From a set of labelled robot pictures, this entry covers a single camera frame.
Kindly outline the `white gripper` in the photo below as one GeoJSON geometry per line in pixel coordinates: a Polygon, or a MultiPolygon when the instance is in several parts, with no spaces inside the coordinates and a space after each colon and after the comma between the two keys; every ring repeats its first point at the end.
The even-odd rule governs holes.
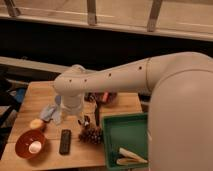
{"type": "MultiPolygon", "coordinates": [[[[76,96],[63,96],[61,99],[61,109],[67,115],[76,116],[78,123],[82,125],[84,123],[83,111],[84,95],[78,94],[76,96]]],[[[63,125],[67,121],[67,116],[61,116],[61,124],[63,125]]]]}

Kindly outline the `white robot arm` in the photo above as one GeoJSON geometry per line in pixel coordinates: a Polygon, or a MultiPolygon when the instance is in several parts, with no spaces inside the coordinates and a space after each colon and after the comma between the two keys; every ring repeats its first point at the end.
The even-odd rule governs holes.
{"type": "Polygon", "coordinates": [[[181,52],[90,73],[74,65],[54,88],[72,113],[85,92],[150,95],[149,171],[213,171],[213,58],[181,52]]]}

